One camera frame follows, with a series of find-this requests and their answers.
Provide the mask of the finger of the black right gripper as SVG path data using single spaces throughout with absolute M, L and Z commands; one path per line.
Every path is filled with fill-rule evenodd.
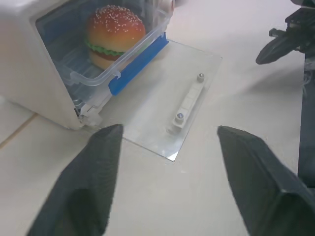
M 286 56 L 297 48 L 297 41 L 286 36 L 279 36 L 269 42 L 258 54 L 255 62 L 258 65 L 269 64 Z
M 287 32 L 286 31 L 283 31 L 283 30 L 280 30 L 280 29 L 271 29 L 269 30 L 269 36 L 270 37 L 273 37 L 273 38 L 286 38 L 287 37 Z

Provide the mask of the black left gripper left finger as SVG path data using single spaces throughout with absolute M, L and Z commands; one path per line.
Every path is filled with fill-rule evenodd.
M 64 168 L 33 221 L 29 236 L 102 236 L 113 203 L 124 127 L 95 132 Z

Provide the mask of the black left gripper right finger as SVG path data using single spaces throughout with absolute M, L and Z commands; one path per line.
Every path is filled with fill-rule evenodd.
M 251 236 L 313 236 L 315 191 L 260 138 L 219 126 L 229 186 Z

